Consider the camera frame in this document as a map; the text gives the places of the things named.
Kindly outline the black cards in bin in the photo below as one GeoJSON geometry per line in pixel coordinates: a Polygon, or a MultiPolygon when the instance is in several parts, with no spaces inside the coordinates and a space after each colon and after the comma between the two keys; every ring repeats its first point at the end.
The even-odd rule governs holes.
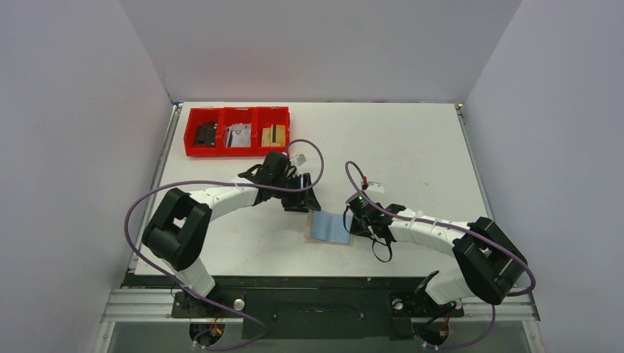
{"type": "Polygon", "coordinates": [[[200,124],[196,129],[196,136],[194,138],[195,146],[216,146],[216,132],[218,123],[216,121],[209,121],[200,124]]]}

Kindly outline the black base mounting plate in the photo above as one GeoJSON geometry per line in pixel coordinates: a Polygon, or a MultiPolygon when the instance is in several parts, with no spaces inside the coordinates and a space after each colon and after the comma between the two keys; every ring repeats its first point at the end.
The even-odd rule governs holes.
{"type": "Polygon", "coordinates": [[[459,304],[439,306],[417,288],[421,277],[225,277],[216,278],[209,297],[241,307],[242,337],[262,333],[268,339],[408,340],[426,324],[439,330],[446,318],[460,318],[459,304]]]}

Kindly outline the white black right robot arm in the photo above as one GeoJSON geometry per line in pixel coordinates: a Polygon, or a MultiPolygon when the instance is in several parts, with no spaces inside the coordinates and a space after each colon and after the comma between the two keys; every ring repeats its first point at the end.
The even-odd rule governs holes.
{"type": "Polygon", "coordinates": [[[382,208],[362,195],[347,202],[352,213],[350,233],[381,243],[412,243],[452,257],[457,267],[434,271],[417,288],[429,302],[439,306],[476,297],[499,305],[527,265],[519,249],[496,223],[485,217],[473,222],[439,220],[399,204],[382,208]]]}

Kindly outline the yellow cards in bin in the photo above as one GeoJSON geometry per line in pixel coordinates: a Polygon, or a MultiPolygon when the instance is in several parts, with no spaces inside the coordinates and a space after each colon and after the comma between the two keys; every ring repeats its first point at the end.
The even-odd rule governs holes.
{"type": "Polygon", "coordinates": [[[282,147],[286,146],[286,126],[273,124],[262,129],[260,135],[260,145],[262,147],[282,147]]]}

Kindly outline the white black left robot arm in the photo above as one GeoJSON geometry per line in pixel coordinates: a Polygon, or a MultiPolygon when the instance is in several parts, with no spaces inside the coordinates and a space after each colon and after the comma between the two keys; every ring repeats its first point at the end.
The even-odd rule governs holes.
{"type": "Polygon", "coordinates": [[[299,173],[286,154],[271,151],[261,164],[230,182],[190,193],[179,188],[168,190],[141,242],[195,297],[206,297],[216,286],[200,258],[210,222],[270,199],[280,200],[286,212],[320,211],[312,186],[310,174],[299,173]]]}

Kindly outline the white cards in bin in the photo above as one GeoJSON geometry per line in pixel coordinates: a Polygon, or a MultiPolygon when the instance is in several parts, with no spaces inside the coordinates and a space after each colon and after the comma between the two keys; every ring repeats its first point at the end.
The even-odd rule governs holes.
{"type": "Polygon", "coordinates": [[[251,146],[251,124],[233,124],[226,130],[226,147],[250,147],[251,146]]]}

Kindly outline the red three-compartment bin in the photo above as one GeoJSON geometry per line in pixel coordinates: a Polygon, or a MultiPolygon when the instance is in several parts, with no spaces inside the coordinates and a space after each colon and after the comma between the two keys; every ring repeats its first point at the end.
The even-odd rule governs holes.
{"type": "Polygon", "coordinates": [[[263,157],[290,143],[287,107],[192,108],[184,134],[189,157],[263,157]]]}

